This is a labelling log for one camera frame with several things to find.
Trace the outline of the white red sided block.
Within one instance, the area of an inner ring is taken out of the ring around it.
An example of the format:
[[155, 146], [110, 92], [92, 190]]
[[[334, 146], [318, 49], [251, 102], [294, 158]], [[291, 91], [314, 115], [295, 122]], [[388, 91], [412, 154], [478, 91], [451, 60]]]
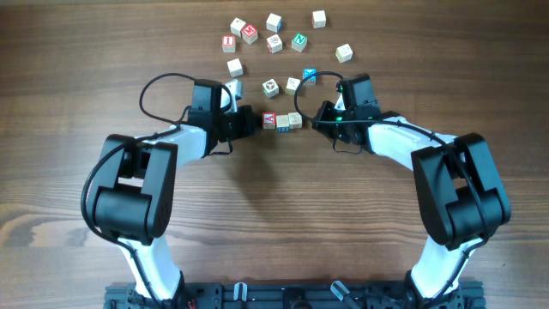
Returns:
[[241, 76], [244, 74], [244, 67], [238, 58], [230, 60], [226, 64], [231, 77]]

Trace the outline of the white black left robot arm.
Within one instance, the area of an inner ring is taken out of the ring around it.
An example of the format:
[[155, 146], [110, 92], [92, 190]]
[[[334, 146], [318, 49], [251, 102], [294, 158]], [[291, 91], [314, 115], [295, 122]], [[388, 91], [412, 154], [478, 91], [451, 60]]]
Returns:
[[253, 134], [256, 118], [251, 106], [238, 106], [241, 97], [238, 80], [196, 79], [190, 106], [167, 130], [106, 138], [82, 189], [81, 213], [93, 233], [121, 249], [136, 279], [125, 293], [108, 288], [107, 308], [190, 305], [165, 236], [176, 170], [215, 155], [218, 143]]

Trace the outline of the violin picture white block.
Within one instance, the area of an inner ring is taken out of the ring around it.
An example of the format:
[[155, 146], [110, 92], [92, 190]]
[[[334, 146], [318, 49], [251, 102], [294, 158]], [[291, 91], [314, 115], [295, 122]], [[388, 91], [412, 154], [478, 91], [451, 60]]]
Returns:
[[301, 81], [297, 78], [289, 77], [287, 79], [287, 85], [285, 88], [285, 93], [289, 95], [295, 95], [298, 85]]

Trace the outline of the letter K white block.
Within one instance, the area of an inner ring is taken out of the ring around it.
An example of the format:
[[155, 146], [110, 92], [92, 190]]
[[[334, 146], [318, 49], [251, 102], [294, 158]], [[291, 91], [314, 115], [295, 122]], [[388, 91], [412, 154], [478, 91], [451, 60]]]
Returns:
[[302, 116], [298, 112], [290, 112], [288, 114], [288, 123], [290, 129], [298, 129], [303, 126]]

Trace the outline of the red letter A block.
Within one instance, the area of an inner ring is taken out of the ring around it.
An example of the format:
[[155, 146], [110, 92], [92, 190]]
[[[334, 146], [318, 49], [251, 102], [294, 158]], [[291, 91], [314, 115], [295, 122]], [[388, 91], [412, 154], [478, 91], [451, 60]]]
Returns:
[[274, 112], [264, 112], [262, 114], [262, 128], [264, 130], [274, 130], [276, 128], [276, 114]]

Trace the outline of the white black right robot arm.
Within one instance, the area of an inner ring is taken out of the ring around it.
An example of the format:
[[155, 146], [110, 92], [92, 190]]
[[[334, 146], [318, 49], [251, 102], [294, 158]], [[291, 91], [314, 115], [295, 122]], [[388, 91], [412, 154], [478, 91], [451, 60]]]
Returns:
[[486, 140], [477, 133], [438, 134], [396, 112], [382, 112], [367, 74], [341, 77], [336, 90], [338, 100], [323, 102], [314, 129], [413, 172], [428, 238], [409, 273], [411, 289], [418, 305], [447, 300], [474, 251], [511, 217]]

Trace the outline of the soccer ball picture block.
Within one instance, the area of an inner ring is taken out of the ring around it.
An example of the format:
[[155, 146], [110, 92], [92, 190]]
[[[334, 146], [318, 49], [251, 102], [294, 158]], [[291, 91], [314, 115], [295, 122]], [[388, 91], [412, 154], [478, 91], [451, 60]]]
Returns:
[[262, 84], [262, 90], [267, 98], [272, 98], [279, 93], [278, 84], [274, 79], [269, 79]]

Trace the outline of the blue letter X block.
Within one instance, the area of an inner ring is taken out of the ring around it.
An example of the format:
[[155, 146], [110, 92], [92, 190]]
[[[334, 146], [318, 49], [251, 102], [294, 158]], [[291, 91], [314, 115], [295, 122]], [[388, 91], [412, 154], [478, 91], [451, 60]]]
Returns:
[[303, 79], [304, 85], [315, 85], [317, 82], [316, 78], [317, 70], [315, 68], [304, 68], [303, 69]]

